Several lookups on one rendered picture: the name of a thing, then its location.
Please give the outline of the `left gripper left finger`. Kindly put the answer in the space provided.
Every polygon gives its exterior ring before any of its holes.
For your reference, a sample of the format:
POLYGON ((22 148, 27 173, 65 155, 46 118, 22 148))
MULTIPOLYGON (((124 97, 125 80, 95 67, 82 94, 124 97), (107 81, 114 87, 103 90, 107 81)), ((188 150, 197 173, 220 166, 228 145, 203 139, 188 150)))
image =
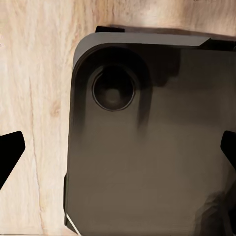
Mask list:
POLYGON ((0 189, 26 148, 21 131, 0 136, 0 189))

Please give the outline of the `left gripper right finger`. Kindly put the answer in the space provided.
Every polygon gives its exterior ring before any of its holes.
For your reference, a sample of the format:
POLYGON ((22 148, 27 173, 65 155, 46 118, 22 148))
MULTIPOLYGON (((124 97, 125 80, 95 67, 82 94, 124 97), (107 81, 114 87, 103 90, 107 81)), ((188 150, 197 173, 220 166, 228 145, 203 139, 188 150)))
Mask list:
POLYGON ((236 170, 236 133, 224 131, 220 148, 236 170))

